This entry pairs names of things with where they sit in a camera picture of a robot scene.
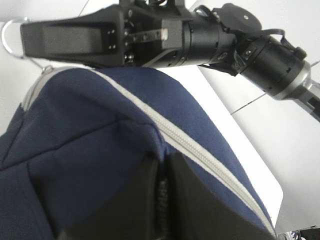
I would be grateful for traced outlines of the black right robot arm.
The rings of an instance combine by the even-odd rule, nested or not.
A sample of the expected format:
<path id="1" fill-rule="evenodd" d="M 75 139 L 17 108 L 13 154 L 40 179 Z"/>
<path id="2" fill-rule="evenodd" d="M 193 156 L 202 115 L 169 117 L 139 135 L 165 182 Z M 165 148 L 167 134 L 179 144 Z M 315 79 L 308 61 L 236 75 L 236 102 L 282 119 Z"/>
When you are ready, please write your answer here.
<path id="1" fill-rule="evenodd" d="M 94 68 L 197 65 L 242 75 L 320 117 L 320 85 L 306 52 L 232 3 L 190 11 L 182 0 L 121 0 L 76 18 L 24 23 L 20 33 L 26 57 Z"/>

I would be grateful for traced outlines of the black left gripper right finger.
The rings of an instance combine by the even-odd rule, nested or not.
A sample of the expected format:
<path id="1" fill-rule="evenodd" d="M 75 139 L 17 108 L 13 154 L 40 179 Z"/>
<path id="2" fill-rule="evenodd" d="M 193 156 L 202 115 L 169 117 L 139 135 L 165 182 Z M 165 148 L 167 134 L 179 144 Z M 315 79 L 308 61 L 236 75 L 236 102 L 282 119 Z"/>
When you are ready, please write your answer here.
<path id="1" fill-rule="evenodd" d="M 210 191 L 181 153 L 167 159 L 172 240 L 273 240 Z"/>

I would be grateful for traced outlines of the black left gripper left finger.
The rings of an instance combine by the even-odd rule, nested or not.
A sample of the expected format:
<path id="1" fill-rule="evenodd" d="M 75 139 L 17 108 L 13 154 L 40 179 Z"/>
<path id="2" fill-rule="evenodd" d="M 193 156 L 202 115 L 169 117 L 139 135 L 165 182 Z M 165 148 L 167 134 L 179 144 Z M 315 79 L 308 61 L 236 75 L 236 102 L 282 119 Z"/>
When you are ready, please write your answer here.
<path id="1" fill-rule="evenodd" d="M 89 217 L 65 229 L 60 240 L 157 240 L 158 161 L 145 157 L 128 183 Z"/>

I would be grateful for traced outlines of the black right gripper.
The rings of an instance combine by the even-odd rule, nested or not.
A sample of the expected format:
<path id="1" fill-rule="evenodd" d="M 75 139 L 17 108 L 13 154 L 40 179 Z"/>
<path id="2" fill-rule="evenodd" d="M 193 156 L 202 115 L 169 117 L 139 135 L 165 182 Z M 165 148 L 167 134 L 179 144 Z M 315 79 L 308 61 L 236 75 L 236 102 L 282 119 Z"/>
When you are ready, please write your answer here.
<path id="1" fill-rule="evenodd" d="M 196 29 L 200 16 L 183 0 L 121 0 L 121 67 L 170 68 L 200 64 Z"/>

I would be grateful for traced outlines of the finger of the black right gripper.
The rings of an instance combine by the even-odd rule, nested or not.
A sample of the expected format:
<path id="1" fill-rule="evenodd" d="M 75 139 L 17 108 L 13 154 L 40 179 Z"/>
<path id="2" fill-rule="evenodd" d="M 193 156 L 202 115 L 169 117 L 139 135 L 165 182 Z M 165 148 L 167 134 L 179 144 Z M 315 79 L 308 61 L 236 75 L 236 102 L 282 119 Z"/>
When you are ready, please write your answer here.
<path id="1" fill-rule="evenodd" d="M 31 58 L 84 64 L 124 65 L 124 11 L 111 5 L 92 14 L 20 27 L 24 55 Z"/>

